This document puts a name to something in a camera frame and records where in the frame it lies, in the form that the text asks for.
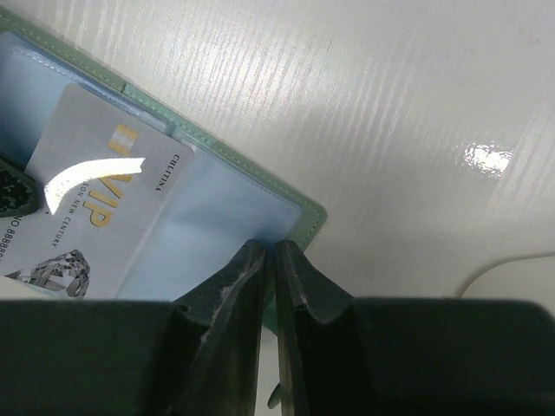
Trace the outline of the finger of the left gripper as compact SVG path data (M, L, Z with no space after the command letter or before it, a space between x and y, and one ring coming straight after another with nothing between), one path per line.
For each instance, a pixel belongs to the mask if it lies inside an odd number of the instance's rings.
M19 165L1 154L1 216L26 216L36 210L36 182Z

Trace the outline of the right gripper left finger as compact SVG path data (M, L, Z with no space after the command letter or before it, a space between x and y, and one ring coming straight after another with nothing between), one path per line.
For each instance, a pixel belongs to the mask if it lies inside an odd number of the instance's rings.
M174 302L5 300L4 415L252 415L264 246Z

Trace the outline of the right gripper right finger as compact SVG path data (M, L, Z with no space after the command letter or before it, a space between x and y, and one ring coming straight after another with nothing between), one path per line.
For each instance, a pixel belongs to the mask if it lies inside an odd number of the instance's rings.
M551 415L554 320L531 302L355 297L275 250L285 415Z

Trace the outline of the silver credit card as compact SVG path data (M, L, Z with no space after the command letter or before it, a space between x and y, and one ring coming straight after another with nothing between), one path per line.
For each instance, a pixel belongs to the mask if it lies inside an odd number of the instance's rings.
M26 168L40 208L1 223L2 275L59 296L115 296L193 155L68 85Z

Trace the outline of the green leather card holder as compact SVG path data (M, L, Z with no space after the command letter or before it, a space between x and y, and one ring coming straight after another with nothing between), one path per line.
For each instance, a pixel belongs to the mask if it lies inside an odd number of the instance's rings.
M253 414L267 260L325 219L2 10L2 414Z

